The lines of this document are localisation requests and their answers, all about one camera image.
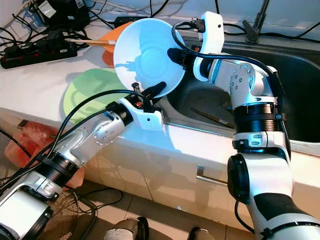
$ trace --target metal handle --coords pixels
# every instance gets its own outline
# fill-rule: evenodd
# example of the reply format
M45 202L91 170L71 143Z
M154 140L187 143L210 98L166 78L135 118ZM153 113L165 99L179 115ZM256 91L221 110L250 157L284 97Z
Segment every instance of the metal handle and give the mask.
M204 169L205 168L203 166L198 165L198 167L196 169L196 177L195 177L196 179L203 180L203 181L206 181L211 184L228 186L228 183L226 181L221 181L219 179L215 179L215 178L212 178L209 176L204 176Z

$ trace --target chopsticks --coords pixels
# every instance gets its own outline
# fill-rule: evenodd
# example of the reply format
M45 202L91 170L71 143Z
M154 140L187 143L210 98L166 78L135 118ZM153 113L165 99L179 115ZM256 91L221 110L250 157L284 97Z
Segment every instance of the chopsticks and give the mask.
M195 108L193 108L193 107L191 108L191 111L194 111L195 113L200 114L200 115L206 117L207 119L210 119L210 120L212 120L212 121L215 121L215 122L217 122L217 123L220 123L220 124L222 124L222 125L225 125L225 126L228 127L228 128L231 128L231 129L235 129L235 128L236 128L234 125L228 123L227 121L224 121L224 120L222 120L222 119L220 119L220 118L218 118L218 117L209 115L209 114L207 114L207 113L205 113L205 112L203 112L203 111L199 111L199 110L197 110L197 109L195 109Z
M73 43L89 44L92 46L101 46L101 47L116 45L116 41L114 40L82 40L82 39L67 38L66 41L73 42Z

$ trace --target countertop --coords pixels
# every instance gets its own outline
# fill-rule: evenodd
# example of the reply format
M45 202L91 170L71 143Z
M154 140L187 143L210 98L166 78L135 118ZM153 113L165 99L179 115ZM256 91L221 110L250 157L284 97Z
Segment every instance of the countertop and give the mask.
M109 30L95 25L87 27L86 31L92 39L99 39ZM0 114L59 127L65 118L62 102L68 85L86 70L106 68L101 57L103 52L101 47L89 47L69 59L0 68ZM150 134L130 124L116 142L224 165L229 156L236 153L231 138L171 125L165 125L164 132ZM292 152L291 166L296 182L320 188L320 157Z

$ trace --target stainless steel sink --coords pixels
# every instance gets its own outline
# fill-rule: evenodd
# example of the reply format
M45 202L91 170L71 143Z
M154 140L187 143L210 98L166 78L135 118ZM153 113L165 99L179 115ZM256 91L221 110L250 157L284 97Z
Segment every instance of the stainless steel sink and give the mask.
M201 45L199 41L187 44ZM320 51L226 42L222 52L255 58L278 70L286 92L283 108L292 150L320 156ZM227 93L186 73L179 86L159 104L167 124L232 137L233 129L191 110L234 124L233 114L222 106L228 101Z

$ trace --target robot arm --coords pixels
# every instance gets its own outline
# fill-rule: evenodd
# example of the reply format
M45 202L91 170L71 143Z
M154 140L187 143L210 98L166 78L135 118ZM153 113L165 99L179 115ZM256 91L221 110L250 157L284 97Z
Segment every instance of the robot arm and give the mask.
M166 84L161 82L145 92L152 98ZM38 161L42 164L25 174L0 196L0 239L34 240L52 216L48 201L55 201L74 173L101 148L135 122L140 128L162 131L160 109L141 109L141 101L128 95L107 106L108 111L89 119L61 139L53 154Z
M236 126L232 144L238 154L228 160L228 189L238 203L247 206L256 239L320 239L320 222L292 200L290 143L283 124L285 115L279 111L279 99L273 94L279 91L271 88L270 76L249 62L226 60L227 54L222 59L223 23L217 14L206 12L201 19L186 25L203 33L200 53L219 54L219 59L196 57L198 54L177 41L182 50L171 48L168 56L192 71L198 80L230 95Z

